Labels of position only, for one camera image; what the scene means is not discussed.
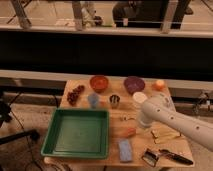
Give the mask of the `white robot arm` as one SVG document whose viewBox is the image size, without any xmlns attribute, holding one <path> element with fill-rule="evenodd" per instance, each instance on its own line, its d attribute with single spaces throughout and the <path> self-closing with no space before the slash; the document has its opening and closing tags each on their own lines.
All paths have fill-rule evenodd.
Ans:
<svg viewBox="0 0 213 171">
<path fill-rule="evenodd" d="M 150 127 L 153 121 L 161 122 L 210 151 L 213 151 L 213 124 L 176 111 L 172 99 L 157 93 L 139 103 L 139 123 Z"/>
</svg>

